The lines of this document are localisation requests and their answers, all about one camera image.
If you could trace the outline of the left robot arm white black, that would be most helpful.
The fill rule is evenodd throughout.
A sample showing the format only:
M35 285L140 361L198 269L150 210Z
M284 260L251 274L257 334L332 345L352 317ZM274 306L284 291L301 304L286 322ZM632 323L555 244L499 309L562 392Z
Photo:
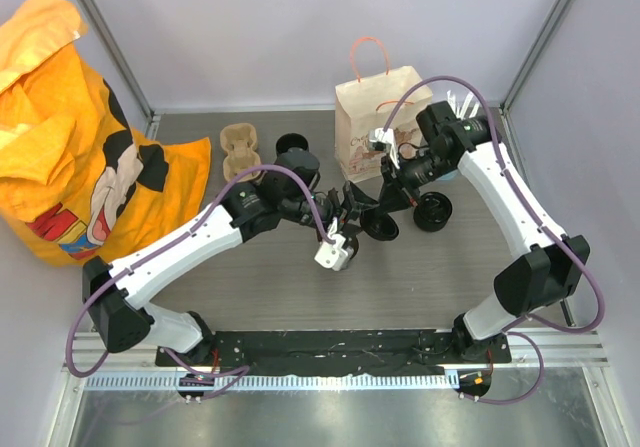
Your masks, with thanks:
M358 249L357 220L378 203L354 183L316 192L319 162L300 148L275 163L251 167L229 181L216 199L181 227L126 257L99 257L83 267L83 311L109 354L139 344L173 351L190 365L210 358L214 335L195 312L178 313L153 298L196 266L283 220L312 228L319 247L314 260L333 271L344 269Z

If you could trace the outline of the black cup with lid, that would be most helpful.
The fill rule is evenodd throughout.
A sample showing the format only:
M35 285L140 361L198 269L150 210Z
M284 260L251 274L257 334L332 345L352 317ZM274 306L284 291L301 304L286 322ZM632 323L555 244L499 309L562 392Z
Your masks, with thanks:
M413 221L422 231L438 232L446 226L452 213L453 205L446 195L426 192L413 211Z

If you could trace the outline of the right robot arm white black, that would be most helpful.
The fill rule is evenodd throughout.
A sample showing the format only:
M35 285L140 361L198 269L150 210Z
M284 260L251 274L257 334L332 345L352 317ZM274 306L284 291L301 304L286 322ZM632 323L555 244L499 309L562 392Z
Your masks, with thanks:
M421 187L459 172L476 189L496 220L512 262L494 279L492 293L453 323L451 347L457 358L472 362L516 320L572 296L590 254L587 240L570 237L532 195L512 167L487 116L459 119L446 102L427 106L416 117L425 141L413 157L401 155L390 130L370 132L368 147L381 153L383 184L377 204L360 217L363 230L378 241L392 241L399 228L391 215L412 209L413 221L437 232L453 206L439 192Z

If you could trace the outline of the orange cartoon cloth bag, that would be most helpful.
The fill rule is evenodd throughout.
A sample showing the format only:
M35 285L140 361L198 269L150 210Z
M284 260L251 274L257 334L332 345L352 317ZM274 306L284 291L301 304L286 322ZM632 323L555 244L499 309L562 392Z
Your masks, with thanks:
M193 218L208 139L164 145L132 127L78 53L67 0L26 0L1 27L1 215L53 266L142 249Z

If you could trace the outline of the black cup lid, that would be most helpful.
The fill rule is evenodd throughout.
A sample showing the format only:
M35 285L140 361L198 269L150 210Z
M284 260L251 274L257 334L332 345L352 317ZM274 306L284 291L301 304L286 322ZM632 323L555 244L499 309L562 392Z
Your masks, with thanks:
M399 227L397 223L389 216L367 217L360 219L362 230L372 239L388 242L395 240L399 235Z

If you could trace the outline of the light blue straw tin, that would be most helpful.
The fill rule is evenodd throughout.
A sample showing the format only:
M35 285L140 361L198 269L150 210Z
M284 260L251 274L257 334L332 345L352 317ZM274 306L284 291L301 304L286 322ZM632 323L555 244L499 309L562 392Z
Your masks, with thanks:
M440 177L438 178L438 181L439 181L439 182L451 181L451 180L453 180L453 179L457 176L457 174L458 174L458 171L457 171L457 170L454 170L454 171L452 171L452 172L449 172L449 173L447 173L447 174L445 174L445 175L440 176Z

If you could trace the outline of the single black coffee cup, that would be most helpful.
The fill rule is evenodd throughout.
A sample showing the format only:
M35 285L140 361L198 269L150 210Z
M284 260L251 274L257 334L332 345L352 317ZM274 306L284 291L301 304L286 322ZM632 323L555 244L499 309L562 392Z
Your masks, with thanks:
M346 259L343 261L341 269L346 269L353 258L359 251L359 240L357 237L348 237L343 243L342 249L347 253Z

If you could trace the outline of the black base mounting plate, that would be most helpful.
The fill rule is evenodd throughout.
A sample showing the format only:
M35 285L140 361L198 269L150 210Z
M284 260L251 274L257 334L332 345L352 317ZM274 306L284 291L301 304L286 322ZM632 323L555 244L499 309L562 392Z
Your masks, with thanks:
M461 354L451 332L425 330L219 331L198 353L179 358L193 367L253 376L344 377L430 375L448 364L508 364L506 337Z

